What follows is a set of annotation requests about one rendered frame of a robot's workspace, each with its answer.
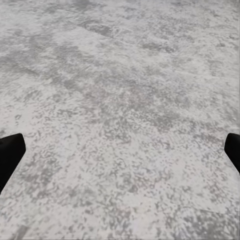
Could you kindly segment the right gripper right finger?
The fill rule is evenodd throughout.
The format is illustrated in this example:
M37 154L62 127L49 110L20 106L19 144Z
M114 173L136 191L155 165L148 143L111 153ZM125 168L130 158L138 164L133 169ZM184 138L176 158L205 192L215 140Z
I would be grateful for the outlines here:
M225 140L224 152L227 154L235 168L240 173L240 135L228 133Z

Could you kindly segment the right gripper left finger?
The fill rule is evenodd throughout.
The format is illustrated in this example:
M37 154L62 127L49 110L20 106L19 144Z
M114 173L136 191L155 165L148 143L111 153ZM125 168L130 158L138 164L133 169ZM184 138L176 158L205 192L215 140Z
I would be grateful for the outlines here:
M0 138L0 193L26 152L21 133Z

